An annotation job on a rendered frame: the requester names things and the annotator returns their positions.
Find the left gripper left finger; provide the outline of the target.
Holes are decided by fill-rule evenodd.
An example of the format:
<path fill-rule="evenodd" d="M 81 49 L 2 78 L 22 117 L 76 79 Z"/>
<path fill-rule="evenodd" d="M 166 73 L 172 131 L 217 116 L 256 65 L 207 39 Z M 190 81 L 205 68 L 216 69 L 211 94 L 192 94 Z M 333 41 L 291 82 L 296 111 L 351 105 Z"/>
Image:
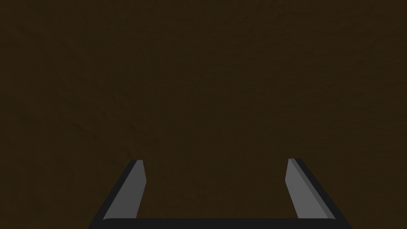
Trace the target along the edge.
<path fill-rule="evenodd" d="M 145 185 L 143 161 L 130 161 L 97 211 L 95 219 L 136 218 Z"/>

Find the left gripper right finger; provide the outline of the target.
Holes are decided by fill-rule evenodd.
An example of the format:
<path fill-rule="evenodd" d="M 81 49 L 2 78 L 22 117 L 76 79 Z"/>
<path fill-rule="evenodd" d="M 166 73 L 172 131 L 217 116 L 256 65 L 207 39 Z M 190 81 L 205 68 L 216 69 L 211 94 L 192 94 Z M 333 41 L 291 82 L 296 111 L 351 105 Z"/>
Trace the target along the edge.
<path fill-rule="evenodd" d="M 343 219 L 343 214 L 301 159 L 288 159 L 285 183 L 299 218 Z"/>

